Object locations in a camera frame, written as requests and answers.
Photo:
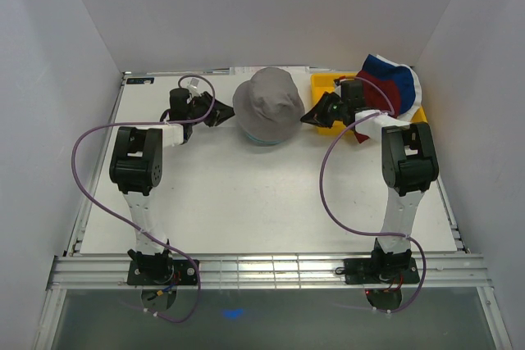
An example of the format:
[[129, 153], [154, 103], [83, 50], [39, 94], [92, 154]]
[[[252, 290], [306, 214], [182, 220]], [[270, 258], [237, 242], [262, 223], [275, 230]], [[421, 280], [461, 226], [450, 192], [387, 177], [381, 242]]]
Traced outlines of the teal bucket hat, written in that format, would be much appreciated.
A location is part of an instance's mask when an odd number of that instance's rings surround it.
[[264, 140], [264, 139], [258, 139], [256, 137], [252, 136], [251, 134], [249, 134], [248, 132], [245, 132], [244, 135], [252, 143], [255, 143], [255, 144], [261, 145], [261, 146], [276, 146], [276, 145], [279, 145], [279, 144], [282, 143], [282, 140], [267, 141], [267, 140]]

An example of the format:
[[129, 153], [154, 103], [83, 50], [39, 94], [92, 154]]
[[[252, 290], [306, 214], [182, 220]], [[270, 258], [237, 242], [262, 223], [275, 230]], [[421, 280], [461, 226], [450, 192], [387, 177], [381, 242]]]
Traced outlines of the maroon bucket hat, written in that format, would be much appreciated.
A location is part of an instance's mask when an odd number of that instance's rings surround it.
[[394, 118], [399, 115], [402, 100], [394, 74], [361, 70], [357, 77], [363, 82], [366, 107], [386, 111]]

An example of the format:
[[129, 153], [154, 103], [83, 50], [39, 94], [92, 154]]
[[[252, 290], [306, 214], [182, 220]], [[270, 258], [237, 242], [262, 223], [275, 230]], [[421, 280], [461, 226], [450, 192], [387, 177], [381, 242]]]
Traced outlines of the grey bucket hat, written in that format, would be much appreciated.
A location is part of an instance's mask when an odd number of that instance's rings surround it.
[[292, 138], [300, 129], [304, 104], [291, 74], [265, 67], [240, 84], [232, 98], [235, 118], [244, 132], [267, 141]]

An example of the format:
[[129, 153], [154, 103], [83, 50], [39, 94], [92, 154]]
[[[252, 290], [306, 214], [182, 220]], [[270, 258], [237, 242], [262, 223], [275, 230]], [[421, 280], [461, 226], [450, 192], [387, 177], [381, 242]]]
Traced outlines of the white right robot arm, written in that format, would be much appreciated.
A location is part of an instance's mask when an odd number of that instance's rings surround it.
[[389, 282], [411, 258], [411, 237], [418, 205], [436, 181], [439, 166], [427, 122], [408, 122], [395, 116], [388, 96], [374, 83], [358, 76], [334, 79], [334, 91], [325, 92], [300, 119], [304, 124], [330, 129], [336, 121], [345, 128], [331, 143], [322, 160], [319, 190], [326, 203], [323, 178], [331, 151], [352, 130], [381, 144], [381, 173], [388, 188], [383, 226], [377, 233], [353, 230], [352, 234], [373, 237], [370, 270], [381, 282]]

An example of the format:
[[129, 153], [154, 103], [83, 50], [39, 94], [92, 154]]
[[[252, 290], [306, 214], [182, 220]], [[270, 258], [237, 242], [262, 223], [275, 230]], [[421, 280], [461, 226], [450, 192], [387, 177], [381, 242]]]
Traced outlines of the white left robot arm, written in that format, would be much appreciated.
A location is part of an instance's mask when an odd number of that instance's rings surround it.
[[147, 261], [146, 275], [156, 284], [165, 284], [174, 274], [162, 224], [151, 213], [154, 188], [162, 180], [163, 151], [189, 141], [194, 120], [215, 127], [234, 116], [234, 109], [208, 92], [194, 88], [170, 91], [169, 107], [161, 114], [160, 125], [121, 126], [109, 167], [111, 181], [130, 209], [135, 229], [135, 247], [128, 254], [136, 263]]

